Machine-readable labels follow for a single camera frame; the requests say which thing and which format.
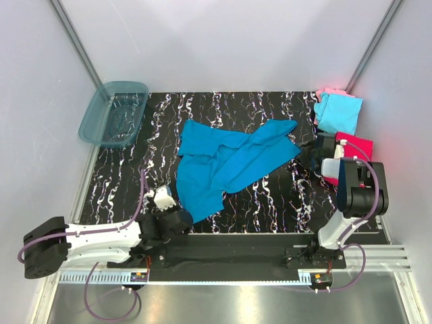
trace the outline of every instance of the blue cloth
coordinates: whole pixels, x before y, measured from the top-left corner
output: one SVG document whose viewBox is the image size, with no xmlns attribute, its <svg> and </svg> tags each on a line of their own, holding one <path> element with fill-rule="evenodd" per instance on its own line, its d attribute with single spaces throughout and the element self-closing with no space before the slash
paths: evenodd
<svg viewBox="0 0 432 324">
<path fill-rule="evenodd" d="M 186 121 L 177 191 L 194 222 L 223 209 L 223 191 L 238 192 L 300 153 L 286 137 L 296 126 L 293 120 L 269 120 L 245 134 Z"/>
<path fill-rule="evenodd" d="M 354 135 L 362 102 L 360 98 L 323 92 L 321 102 L 315 103 L 313 108 L 318 129 L 330 134 L 344 132 Z"/>
</svg>

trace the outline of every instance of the crumpled blue cloth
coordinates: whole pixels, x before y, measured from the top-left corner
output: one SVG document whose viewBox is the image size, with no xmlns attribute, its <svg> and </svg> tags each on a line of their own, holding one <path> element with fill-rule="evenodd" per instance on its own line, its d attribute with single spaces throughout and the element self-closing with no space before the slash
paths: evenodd
<svg viewBox="0 0 432 324">
<path fill-rule="evenodd" d="M 354 135 L 362 102 L 360 98 L 323 92 L 321 102 L 315 103 L 313 108 L 318 129 L 330 134 L 344 132 Z"/>
<path fill-rule="evenodd" d="M 300 153 L 286 135 L 294 120 L 269 120 L 252 134 L 186 121 L 178 155 L 177 191 L 194 222 L 223 209 L 222 193 L 241 191 Z"/>
</svg>

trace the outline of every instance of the white panel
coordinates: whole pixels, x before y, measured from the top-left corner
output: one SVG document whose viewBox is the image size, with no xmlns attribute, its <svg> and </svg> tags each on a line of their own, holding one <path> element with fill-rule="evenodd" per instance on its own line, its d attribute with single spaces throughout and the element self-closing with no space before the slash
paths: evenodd
<svg viewBox="0 0 432 324">
<path fill-rule="evenodd" d="M 430 1 L 405 2 L 354 91 L 365 99 L 358 133 L 385 165 L 391 237 L 405 246 L 430 319 L 431 11 Z"/>
<path fill-rule="evenodd" d="M 24 234 L 69 218 L 89 145 L 78 128 L 95 91 L 47 0 L 0 9 L 2 323 L 25 323 L 37 281 L 17 259 Z"/>
<path fill-rule="evenodd" d="M 390 0 L 63 0 L 104 81 L 150 91 L 343 88 Z"/>
</svg>

